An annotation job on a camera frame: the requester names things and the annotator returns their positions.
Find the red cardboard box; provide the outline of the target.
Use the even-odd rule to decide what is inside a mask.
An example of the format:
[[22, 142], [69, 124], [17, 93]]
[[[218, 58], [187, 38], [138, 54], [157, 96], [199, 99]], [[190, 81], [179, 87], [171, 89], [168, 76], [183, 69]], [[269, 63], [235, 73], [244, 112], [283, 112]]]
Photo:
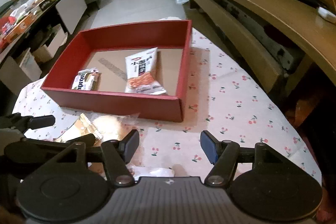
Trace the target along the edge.
[[[190, 20], [119, 24], [79, 32], [60, 55], [41, 89], [59, 106], [98, 113], [181, 122], [184, 118], [190, 49]], [[156, 79], [163, 95], [126, 93], [127, 56], [158, 48]], [[97, 68], [96, 90], [72, 90], [78, 71]]]

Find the cherry print tablecloth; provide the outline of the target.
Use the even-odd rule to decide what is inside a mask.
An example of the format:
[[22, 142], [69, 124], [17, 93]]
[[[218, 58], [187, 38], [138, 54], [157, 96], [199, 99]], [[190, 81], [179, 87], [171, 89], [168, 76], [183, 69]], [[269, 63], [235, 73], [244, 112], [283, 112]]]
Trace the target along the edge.
[[[317, 181], [321, 171], [305, 142], [258, 84], [227, 54], [193, 29], [183, 121], [140, 118], [139, 146], [130, 161], [136, 175], [171, 173], [205, 178], [211, 164], [201, 148], [201, 132], [241, 147], [264, 143]], [[80, 114], [93, 112], [59, 106], [42, 89], [43, 79], [21, 90], [13, 111], [23, 116], [53, 115], [53, 126], [29, 130], [29, 139], [56, 143]]]

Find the wooden TV stand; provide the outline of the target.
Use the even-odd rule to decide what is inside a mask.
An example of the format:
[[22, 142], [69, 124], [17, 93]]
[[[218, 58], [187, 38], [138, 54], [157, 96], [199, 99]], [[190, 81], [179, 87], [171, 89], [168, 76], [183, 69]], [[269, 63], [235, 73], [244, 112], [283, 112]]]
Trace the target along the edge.
[[[269, 93], [281, 79], [282, 68], [231, 14], [213, 0], [194, 0], [217, 24]], [[335, 25], [297, 0], [232, 0], [260, 16], [299, 46], [335, 82]]]

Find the cardboard storage box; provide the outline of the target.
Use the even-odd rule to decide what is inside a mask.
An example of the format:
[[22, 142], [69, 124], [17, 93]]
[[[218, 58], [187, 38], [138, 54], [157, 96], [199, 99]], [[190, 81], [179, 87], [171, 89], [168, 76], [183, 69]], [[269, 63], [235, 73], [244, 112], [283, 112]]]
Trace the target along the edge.
[[37, 63], [46, 63], [54, 58], [58, 49], [63, 46], [68, 38], [68, 33], [65, 32], [60, 24], [54, 26], [51, 34], [42, 45], [32, 53]]

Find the white brown wafer packet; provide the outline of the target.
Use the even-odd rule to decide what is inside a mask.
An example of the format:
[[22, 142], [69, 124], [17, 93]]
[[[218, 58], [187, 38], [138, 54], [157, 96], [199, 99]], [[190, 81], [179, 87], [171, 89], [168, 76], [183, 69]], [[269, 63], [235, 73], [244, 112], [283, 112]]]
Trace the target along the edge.
[[85, 91], [96, 90], [99, 79], [100, 73], [97, 68], [78, 71], [72, 83], [71, 89]]

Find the white noodle snack packet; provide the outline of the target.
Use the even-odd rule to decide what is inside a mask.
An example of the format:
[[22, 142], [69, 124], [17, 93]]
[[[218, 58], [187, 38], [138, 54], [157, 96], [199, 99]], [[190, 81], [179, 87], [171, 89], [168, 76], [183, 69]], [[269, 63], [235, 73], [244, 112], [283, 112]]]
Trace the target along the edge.
[[126, 93], [163, 95], [166, 89], [156, 79], [158, 48], [145, 50], [125, 58]]

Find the white cabinet door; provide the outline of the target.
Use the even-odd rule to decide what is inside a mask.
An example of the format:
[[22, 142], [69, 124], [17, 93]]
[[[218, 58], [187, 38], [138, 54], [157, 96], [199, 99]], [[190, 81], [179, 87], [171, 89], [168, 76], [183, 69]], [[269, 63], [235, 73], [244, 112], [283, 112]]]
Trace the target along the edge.
[[59, 0], [56, 10], [69, 34], [73, 34], [87, 9], [85, 0]]

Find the clear round cracker packet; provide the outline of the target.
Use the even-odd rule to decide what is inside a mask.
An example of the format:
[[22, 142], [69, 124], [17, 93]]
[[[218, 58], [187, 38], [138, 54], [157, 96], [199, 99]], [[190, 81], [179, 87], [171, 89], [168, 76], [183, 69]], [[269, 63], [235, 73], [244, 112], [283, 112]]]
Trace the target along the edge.
[[101, 139], [94, 147], [108, 140], [122, 140], [132, 129], [136, 128], [139, 113], [130, 115], [110, 115], [91, 112], [87, 115], [90, 122], [97, 128]]

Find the gold biscuit packet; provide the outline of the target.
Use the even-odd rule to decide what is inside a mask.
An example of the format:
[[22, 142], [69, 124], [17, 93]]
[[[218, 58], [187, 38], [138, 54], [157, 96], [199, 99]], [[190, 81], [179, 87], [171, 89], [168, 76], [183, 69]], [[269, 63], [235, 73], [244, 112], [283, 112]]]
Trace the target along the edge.
[[65, 143], [88, 134], [93, 134], [96, 141], [101, 141], [103, 139], [102, 134], [98, 131], [96, 126], [84, 113], [82, 113], [79, 118], [75, 120], [72, 126], [65, 130], [64, 133], [62, 133], [60, 137], [54, 141], [58, 143]]

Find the orange flat box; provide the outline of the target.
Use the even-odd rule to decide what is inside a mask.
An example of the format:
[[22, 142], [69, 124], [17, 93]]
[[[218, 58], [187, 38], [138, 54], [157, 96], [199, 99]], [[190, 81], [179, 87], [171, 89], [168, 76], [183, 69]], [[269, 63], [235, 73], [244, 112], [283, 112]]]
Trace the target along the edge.
[[34, 21], [35, 16], [33, 14], [28, 14], [10, 30], [10, 32], [4, 37], [4, 40], [8, 43], [13, 42], [16, 38], [23, 34]]

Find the white power adapter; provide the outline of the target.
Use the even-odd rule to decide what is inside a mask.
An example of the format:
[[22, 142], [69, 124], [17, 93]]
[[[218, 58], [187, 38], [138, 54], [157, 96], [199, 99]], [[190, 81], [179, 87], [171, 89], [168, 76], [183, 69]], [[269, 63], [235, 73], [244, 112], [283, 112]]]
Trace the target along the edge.
[[332, 12], [330, 12], [329, 10], [323, 8], [323, 7], [319, 7], [318, 8], [318, 14], [321, 18], [323, 18], [324, 20], [332, 23], [332, 24], [336, 24], [336, 15], [333, 14]]

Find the black long box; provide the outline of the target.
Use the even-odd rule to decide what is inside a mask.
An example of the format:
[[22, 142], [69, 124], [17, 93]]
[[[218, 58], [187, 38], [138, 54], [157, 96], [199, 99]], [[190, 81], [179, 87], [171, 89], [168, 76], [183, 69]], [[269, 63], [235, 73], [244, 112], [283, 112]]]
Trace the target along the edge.
[[50, 6], [53, 5], [54, 2], [56, 2], [57, 0], [42, 0], [41, 3], [39, 3], [39, 8], [42, 11], [45, 11], [46, 9], [48, 9]]

